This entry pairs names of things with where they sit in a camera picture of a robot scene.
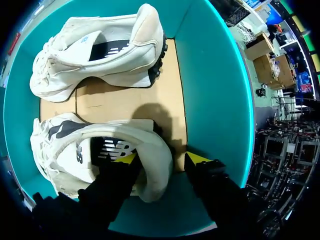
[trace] teal box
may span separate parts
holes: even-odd
[[[32,64],[45,42],[69,17],[134,14],[143,0],[73,0],[47,16],[22,42],[10,70],[4,97],[4,134],[14,172],[32,196],[55,196],[39,173],[31,150],[33,120],[40,99],[29,87]],[[186,114],[188,149],[220,159],[230,177],[244,187],[253,152],[254,113],[250,83],[240,52],[222,18],[208,0],[148,0],[166,35],[175,38]],[[157,202],[127,199],[109,229],[146,237],[173,237],[212,224],[185,173],[172,176]]]

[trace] shoe insole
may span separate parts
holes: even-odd
[[[126,49],[128,46],[129,40],[108,41],[93,45],[89,61],[107,58],[119,53],[121,50]]]
[[[135,146],[114,137],[92,137],[90,139],[91,163],[100,166],[102,161],[114,161],[136,152]]]

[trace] black shoe sole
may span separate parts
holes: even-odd
[[[161,51],[161,54],[160,54],[158,61],[156,61],[155,65],[153,67],[149,68],[149,70],[148,70],[148,75],[149,75],[151,85],[147,86],[146,88],[151,88],[153,86],[153,84],[156,82],[156,79],[160,76],[160,73],[161,73],[160,68],[163,65],[162,59],[165,57],[166,51],[168,50],[168,45],[166,44],[166,40],[167,40],[167,37],[165,35],[163,35],[162,51]]]

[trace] cardboard box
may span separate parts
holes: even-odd
[[[152,119],[162,130],[161,136],[175,149],[175,168],[184,171],[187,127],[176,45],[167,40],[168,50],[162,60],[160,77],[150,88],[111,86],[97,77],[82,81],[75,97],[63,103],[42,100],[41,120],[65,112],[77,113],[91,123],[111,120]]]
[[[294,85],[296,83],[294,77],[292,76],[290,65],[287,61],[286,55],[277,56],[275,61],[279,61],[280,73],[278,76],[278,81],[286,88]]]
[[[53,118],[64,113],[76,113],[76,91],[64,102],[40,100],[40,121]]]
[[[272,90],[280,90],[280,89],[285,89],[286,87],[282,85],[279,82],[273,82],[268,84],[268,87],[271,88]]]
[[[269,54],[266,54],[253,61],[259,83],[267,85],[278,83],[278,78],[273,73],[269,59]]]
[[[270,52],[274,52],[274,46],[264,32],[260,32],[256,35],[257,43],[244,50],[246,58],[249,60],[255,60]]]

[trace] new balance sneaker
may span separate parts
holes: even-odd
[[[146,181],[137,181],[131,195],[153,202],[164,193],[173,168],[169,147],[153,127],[147,119],[85,123],[74,113],[64,113],[41,123],[36,118],[30,141],[40,173],[57,193],[71,198],[99,174],[94,161],[114,161],[136,152]]]
[[[167,48],[158,12],[149,4],[133,15],[71,17],[35,57],[30,89],[47,101],[63,102],[87,77],[150,87]]]

